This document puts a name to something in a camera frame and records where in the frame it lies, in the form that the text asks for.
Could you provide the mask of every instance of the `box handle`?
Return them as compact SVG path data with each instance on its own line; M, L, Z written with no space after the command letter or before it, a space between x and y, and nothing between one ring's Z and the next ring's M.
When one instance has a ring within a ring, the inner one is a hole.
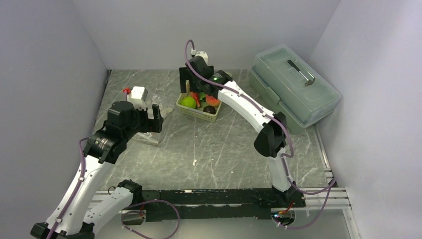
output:
M299 74L301 74L305 79L305 86L310 86L315 82L315 76L313 76L309 71L306 71L308 73L308 75L310 75L311 77L313 77L312 80L308 79L303 73L302 70L299 69L299 67L292 61L292 60L288 60L287 63L289 63L295 70L297 70L299 72Z

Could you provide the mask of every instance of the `basket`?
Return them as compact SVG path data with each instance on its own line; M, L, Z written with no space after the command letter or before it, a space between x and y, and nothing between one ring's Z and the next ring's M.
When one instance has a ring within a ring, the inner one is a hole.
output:
M192 108L189 108L189 107L186 107L186 106L183 106L183 105L180 104L180 102L186 96L189 95L189 92L190 92L189 81L187 81L186 82L186 93L181 93L179 95L179 98L177 99L177 102L176 102L176 105L177 105L177 107L179 107L180 112L183 113L183 114L189 115L189 116L193 116L193 117L196 117L196 118L199 118L199 119L202 119L202 120L209 121L209 122L215 122L215 120L217 120L218 112L220 112L222 102L218 105L218 107L216 109L217 112L214 115L203 112L203 111L199 111L199 110L196 110L196 109L192 109Z

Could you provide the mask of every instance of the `gray marble surface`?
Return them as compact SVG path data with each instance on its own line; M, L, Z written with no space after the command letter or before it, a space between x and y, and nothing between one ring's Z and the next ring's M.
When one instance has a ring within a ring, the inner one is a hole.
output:
M248 70L228 72L247 94L266 106L250 86ZM144 189L271 187L266 159L253 147L257 133L237 112L223 104L215 123L180 113L175 106L180 93L177 70L113 70L95 130L101 128L111 103L123 100L122 89L133 86L144 86L171 99L175 109L164 120L159 147L132 139L100 190L124 179L132 179ZM326 186L315 129L292 135L292 141L295 157L288 165L298 185Z

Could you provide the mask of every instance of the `box lid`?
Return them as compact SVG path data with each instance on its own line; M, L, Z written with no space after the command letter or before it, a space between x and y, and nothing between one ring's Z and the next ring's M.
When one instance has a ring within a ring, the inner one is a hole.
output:
M327 114L320 116L316 112L340 99L340 93L286 45L256 55L252 71L277 94L280 104L304 127Z

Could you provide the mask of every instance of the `red object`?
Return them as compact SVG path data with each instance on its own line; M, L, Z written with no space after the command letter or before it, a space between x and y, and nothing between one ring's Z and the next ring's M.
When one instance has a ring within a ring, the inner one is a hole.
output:
M130 94L131 90L129 87L126 87L123 89L123 92L126 92L127 94Z
M208 103L208 105L213 107L218 107L218 105L221 103L220 100L209 95L205 95L205 101Z
M199 101L199 94L191 91L191 96L197 102L197 107L201 107L201 102Z
M289 207L286 210L279 212L279 214L282 215L282 214L287 213L290 210L290 208L292 208L292 206L293 206L293 202L290 203Z

